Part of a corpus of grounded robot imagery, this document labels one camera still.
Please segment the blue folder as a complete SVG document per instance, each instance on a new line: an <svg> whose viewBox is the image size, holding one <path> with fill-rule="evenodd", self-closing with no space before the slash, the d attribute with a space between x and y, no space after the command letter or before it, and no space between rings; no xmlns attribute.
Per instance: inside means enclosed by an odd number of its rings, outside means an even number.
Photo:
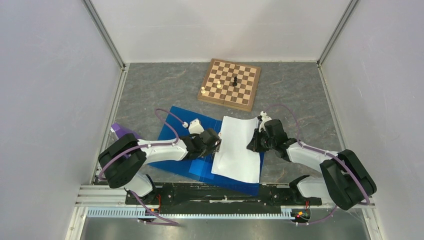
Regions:
<svg viewBox="0 0 424 240"><path fill-rule="evenodd" d="M260 188L258 183L246 183L222 175L213 174L213 154L201 157L201 151L198 151L198 148L193 144L193 141L191 139L184 140L184 138L189 135L189 132L186 128L183 127L183 124L179 120L172 116L172 114L186 122L199 119L203 127L206 129L212 128L216 132L218 132L222 126L221 120L217 120L212 117L208 117L177 106L172 106L170 108L170 113L166 117L167 124L162 127L158 139L169 140L171 137L174 137L175 133L173 133L173 131L168 127L171 126L175 129L176 133L180 137L180 142L185 144L183 149L188 150L188 154L179 161L166 160L153 162L150 164L152 167L181 175L205 184L233 190L242 194L251 196L258 195Z"/></svg>

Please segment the white paper stack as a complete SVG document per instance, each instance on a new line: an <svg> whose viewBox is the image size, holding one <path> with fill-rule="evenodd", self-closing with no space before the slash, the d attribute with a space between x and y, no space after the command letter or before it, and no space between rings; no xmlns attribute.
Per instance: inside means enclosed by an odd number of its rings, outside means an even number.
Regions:
<svg viewBox="0 0 424 240"><path fill-rule="evenodd" d="M247 149L257 126L257 118L223 117L221 144L211 167L213 174L248 184L259 183L260 154Z"/></svg>

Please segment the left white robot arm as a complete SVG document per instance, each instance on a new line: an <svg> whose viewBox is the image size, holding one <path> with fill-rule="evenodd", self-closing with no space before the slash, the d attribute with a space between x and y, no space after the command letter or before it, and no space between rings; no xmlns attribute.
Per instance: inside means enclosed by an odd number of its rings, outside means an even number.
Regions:
<svg viewBox="0 0 424 240"><path fill-rule="evenodd" d="M133 133L127 133L98 156L101 167L98 179L106 181L111 189L125 188L135 193L143 203L151 204L157 198L157 191L151 178L139 172L143 165L206 157L220 144L221 139L212 128L155 141L138 139Z"/></svg>

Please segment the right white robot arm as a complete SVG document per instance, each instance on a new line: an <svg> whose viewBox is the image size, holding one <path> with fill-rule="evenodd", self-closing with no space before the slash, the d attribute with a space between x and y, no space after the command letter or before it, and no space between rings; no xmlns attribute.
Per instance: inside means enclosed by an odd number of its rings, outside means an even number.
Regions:
<svg viewBox="0 0 424 240"><path fill-rule="evenodd" d="M349 210L357 204L365 205L377 192L376 183L352 150L326 151L289 138L278 119L259 117L246 148L257 153L273 150L287 162L321 173L321 178L304 175L290 183L293 187L288 196L295 204L302 204L308 198L320 198Z"/></svg>

